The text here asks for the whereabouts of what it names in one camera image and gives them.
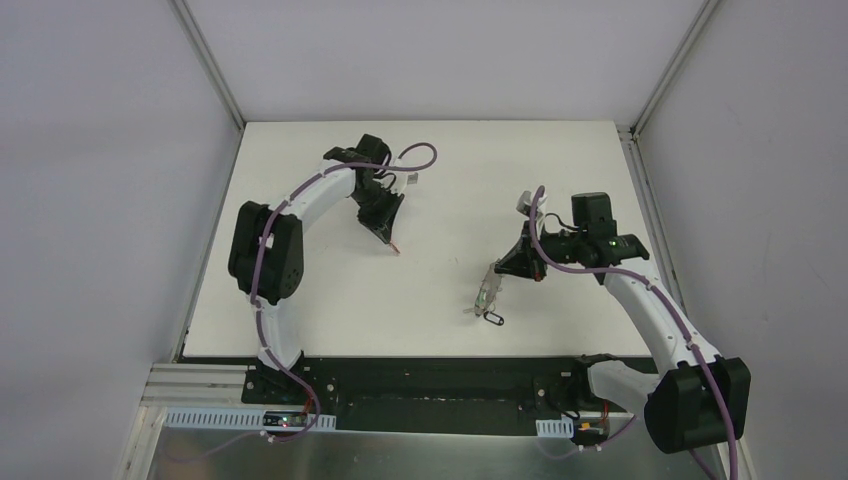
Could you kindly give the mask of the key with green tag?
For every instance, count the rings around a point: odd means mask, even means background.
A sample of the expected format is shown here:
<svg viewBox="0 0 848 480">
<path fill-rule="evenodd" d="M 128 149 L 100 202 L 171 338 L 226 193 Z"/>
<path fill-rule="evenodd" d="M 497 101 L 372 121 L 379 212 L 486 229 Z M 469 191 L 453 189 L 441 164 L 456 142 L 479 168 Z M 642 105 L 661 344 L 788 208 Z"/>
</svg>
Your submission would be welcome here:
<svg viewBox="0 0 848 480">
<path fill-rule="evenodd" d="M 495 298 L 496 296 L 492 295 L 490 292 L 481 291 L 477 294 L 473 305 L 471 307 L 465 308 L 463 312 L 465 314 L 473 314 L 476 317 L 484 316 L 488 312 L 493 311 Z"/>
</svg>

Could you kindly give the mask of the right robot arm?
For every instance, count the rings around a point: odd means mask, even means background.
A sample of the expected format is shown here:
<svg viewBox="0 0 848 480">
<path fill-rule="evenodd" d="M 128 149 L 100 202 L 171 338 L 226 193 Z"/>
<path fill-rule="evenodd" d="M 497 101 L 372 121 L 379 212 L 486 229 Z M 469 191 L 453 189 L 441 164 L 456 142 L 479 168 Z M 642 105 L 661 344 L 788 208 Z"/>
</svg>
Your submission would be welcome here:
<svg viewBox="0 0 848 480">
<path fill-rule="evenodd" d="M 640 417 L 663 453 L 726 443 L 744 434 L 752 375 L 707 341 L 663 286 L 647 247 L 622 234 L 603 192 L 571 198 L 572 222 L 550 232 L 543 188 L 525 191 L 519 240 L 492 265 L 492 276 L 541 281 L 550 268 L 591 275 L 623 308 L 648 348 L 656 371 L 641 373 L 621 360 L 598 359 L 567 384 L 583 410 L 604 400 Z"/>
</svg>

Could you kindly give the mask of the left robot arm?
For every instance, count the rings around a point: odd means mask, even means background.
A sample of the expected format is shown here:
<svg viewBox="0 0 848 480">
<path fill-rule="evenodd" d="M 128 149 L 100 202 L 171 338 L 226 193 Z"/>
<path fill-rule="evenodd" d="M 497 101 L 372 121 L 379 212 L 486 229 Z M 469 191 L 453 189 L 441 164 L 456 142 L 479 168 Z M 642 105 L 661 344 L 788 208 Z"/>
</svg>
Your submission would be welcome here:
<svg viewBox="0 0 848 480">
<path fill-rule="evenodd" d="M 405 198 L 412 170 L 392 158 L 388 145 L 365 134 L 354 147 L 327 151 L 316 170 L 275 204 L 245 202 L 239 209 L 227 262 L 256 317 L 258 358 L 274 369 L 266 389 L 281 404 L 297 402 L 305 378 L 292 369 L 303 354 L 287 311 L 305 273 L 305 235 L 329 209 L 350 198 L 357 220 L 385 245 Z"/>
</svg>

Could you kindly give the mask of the key with black tag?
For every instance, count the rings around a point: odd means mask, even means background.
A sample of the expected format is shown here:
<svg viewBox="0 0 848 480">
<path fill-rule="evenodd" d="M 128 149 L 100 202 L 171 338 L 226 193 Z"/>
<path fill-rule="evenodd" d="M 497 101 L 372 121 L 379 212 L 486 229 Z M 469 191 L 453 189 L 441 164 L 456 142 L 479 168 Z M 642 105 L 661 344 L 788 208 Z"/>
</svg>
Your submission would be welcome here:
<svg viewBox="0 0 848 480">
<path fill-rule="evenodd" d="M 503 326 L 505 324 L 505 319 L 492 311 L 486 311 L 483 313 L 482 318 L 496 326 Z"/>
</svg>

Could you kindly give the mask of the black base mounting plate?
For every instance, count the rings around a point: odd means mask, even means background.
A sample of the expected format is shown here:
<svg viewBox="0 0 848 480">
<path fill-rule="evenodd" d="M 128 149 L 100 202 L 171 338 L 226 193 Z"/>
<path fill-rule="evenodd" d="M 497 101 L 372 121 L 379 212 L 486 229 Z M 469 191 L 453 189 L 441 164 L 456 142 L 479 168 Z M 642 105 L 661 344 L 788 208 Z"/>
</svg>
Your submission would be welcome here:
<svg viewBox="0 0 848 480">
<path fill-rule="evenodd" d="M 339 430 L 529 436 L 539 420 L 588 421 L 620 407 L 590 393 L 587 359 L 303 357 L 285 375 L 250 365 L 246 404 L 301 406 Z"/>
</svg>

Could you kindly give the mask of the aluminium frame rail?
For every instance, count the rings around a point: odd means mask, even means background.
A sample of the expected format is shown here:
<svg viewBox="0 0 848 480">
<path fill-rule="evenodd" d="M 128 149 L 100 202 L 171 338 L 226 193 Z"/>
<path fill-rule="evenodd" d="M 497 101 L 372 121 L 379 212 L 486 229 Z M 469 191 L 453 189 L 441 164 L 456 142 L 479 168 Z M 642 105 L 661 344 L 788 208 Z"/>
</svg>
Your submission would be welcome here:
<svg viewBox="0 0 848 480">
<path fill-rule="evenodd" d="M 154 364 L 142 406 L 232 406 L 241 403 L 247 367 L 211 364 Z"/>
</svg>

